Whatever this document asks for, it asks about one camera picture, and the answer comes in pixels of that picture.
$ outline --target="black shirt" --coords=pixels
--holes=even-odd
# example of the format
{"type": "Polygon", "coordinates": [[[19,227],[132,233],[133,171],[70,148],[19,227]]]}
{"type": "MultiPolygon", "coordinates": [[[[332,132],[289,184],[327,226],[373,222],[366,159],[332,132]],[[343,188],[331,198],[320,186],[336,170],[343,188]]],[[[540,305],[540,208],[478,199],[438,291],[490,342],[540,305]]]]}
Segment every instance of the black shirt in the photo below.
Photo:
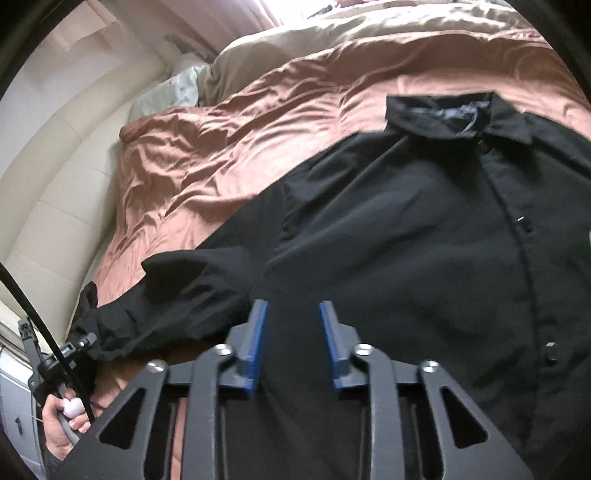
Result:
{"type": "Polygon", "coordinates": [[[360,407],[332,391],[318,309],[333,300],[364,343],[439,361],[548,478],[591,411],[591,144],[493,93],[388,98],[387,119],[195,251],[144,262],[74,335],[98,333],[108,360],[212,335],[267,300],[260,392],[229,411],[231,477],[353,479],[360,407]]]}

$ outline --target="pillow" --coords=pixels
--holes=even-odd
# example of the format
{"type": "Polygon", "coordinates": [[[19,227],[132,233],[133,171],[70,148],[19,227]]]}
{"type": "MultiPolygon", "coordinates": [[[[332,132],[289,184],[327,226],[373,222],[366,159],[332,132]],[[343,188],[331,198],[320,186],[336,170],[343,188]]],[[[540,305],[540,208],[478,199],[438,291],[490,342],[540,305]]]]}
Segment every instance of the pillow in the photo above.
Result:
{"type": "Polygon", "coordinates": [[[174,63],[171,77],[174,77],[175,75],[178,75],[179,73],[184,72],[185,70],[191,67],[198,67],[199,69],[201,69],[204,65],[207,65],[207,62],[203,60],[195,52],[190,51],[188,53],[184,53],[174,63]]]}
{"type": "Polygon", "coordinates": [[[197,77],[203,67],[190,67],[140,95],[131,106],[128,122],[174,106],[196,106],[199,100],[197,77]]]}

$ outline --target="white pillow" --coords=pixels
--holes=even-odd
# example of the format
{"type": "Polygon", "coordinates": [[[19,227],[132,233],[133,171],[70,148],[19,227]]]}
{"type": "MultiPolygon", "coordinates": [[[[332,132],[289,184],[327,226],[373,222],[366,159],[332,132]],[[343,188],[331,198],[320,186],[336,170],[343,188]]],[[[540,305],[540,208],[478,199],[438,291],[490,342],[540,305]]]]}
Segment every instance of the white pillow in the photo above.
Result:
{"type": "Polygon", "coordinates": [[[173,106],[196,106],[199,100],[197,77],[202,67],[191,67],[140,95],[131,106],[129,122],[173,106]]]}

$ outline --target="headboard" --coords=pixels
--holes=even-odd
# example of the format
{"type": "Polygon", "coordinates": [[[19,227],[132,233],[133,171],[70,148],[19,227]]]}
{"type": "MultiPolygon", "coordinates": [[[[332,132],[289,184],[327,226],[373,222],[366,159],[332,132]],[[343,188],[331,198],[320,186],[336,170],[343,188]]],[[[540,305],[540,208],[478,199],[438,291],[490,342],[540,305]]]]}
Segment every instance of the headboard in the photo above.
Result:
{"type": "MultiPolygon", "coordinates": [[[[0,260],[58,343],[63,343],[83,280],[115,220],[112,179],[119,129],[133,98],[166,77],[168,62],[159,51],[119,67],[76,95],[0,178],[0,260]]],[[[12,349],[22,349],[17,323],[23,315],[0,285],[0,336],[12,349]]]]}

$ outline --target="metal screw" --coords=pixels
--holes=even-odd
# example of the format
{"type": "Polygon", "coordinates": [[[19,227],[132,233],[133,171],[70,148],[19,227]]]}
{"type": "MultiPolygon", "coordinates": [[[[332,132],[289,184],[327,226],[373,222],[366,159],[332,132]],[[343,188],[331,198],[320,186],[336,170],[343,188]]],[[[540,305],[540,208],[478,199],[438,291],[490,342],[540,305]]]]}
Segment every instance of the metal screw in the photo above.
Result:
{"type": "Polygon", "coordinates": [[[158,374],[166,369],[166,363],[162,360],[152,360],[151,362],[148,362],[147,368],[148,372],[158,374]]]}
{"type": "Polygon", "coordinates": [[[220,356],[230,355],[233,352],[232,346],[227,343],[220,343],[214,348],[216,349],[216,353],[220,356]]]}
{"type": "Polygon", "coordinates": [[[439,364],[435,360],[425,360],[421,364],[421,370],[423,370],[425,373],[433,374],[439,370],[439,364]]]}
{"type": "Polygon", "coordinates": [[[357,355],[368,356],[372,354],[372,352],[374,351],[374,347],[368,345],[367,343],[358,343],[357,345],[355,345],[353,351],[357,355]]]}

